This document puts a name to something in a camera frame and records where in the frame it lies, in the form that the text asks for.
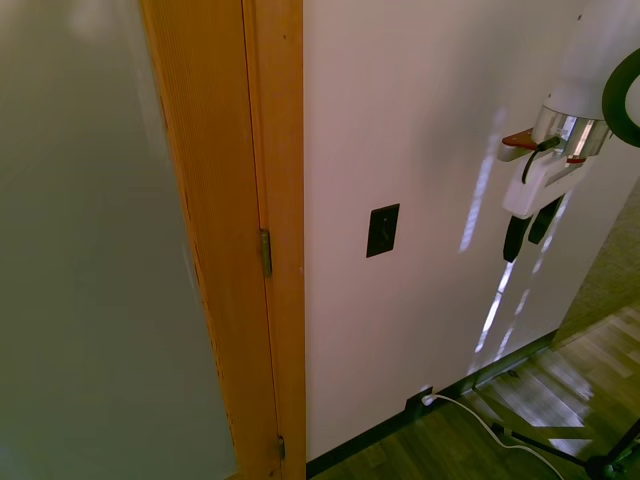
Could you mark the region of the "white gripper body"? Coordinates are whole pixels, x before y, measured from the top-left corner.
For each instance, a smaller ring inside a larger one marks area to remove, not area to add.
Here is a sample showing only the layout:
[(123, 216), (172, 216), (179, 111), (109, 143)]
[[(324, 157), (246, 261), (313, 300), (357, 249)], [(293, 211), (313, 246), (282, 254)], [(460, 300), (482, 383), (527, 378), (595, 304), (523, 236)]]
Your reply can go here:
[(552, 201), (575, 188), (589, 173), (591, 159), (571, 163), (567, 157), (549, 152), (536, 156), (530, 165), (526, 182), (522, 181), (527, 159), (518, 165), (506, 195), (503, 208), (512, 216), (526, 219)]

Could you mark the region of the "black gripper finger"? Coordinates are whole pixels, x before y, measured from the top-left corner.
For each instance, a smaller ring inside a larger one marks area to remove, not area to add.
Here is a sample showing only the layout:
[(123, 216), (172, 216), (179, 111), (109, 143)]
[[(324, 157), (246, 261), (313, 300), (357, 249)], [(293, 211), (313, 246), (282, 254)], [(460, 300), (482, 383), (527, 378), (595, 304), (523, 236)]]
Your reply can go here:
[(545, 237), (560, 205), (561, 198), (558, 197), (538, 212), (533, 225), (529, 230), (528, 241), (530, 243), (538, 245), (540, 241)]
[(503, 246), (503, 258), (505, 261), (513, 262), (517, 258), (527, 230), (527, 218), (511, 217)]

